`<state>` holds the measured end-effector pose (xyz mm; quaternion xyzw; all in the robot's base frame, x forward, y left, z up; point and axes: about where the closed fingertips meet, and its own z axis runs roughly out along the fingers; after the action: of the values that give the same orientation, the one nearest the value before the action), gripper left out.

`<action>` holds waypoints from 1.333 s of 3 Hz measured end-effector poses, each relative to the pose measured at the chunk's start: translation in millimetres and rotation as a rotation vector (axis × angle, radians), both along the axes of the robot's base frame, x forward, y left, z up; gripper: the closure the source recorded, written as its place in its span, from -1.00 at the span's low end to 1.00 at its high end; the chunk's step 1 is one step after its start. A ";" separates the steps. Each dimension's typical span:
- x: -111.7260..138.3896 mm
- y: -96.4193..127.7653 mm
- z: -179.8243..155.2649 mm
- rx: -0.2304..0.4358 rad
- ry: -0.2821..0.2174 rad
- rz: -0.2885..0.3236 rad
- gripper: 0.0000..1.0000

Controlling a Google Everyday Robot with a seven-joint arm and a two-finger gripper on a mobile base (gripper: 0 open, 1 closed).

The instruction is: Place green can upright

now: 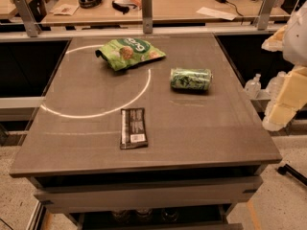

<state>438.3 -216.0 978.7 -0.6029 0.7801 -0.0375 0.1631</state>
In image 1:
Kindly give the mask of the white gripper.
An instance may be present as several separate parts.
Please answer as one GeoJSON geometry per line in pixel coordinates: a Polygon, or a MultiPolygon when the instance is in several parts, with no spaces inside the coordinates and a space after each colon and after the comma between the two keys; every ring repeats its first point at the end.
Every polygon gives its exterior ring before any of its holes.
{"type": "Polygon", "coordinates": [[[283,58],[296,65],[282,78],[277,78],[276,91],[262,121],[265,130],[278,131],[307,104],[307,68],[304,67],[307,65],[307,5],[294,12],[287,28],[278,29],[261,48],[270,52],[283,51],[283,58]]]}

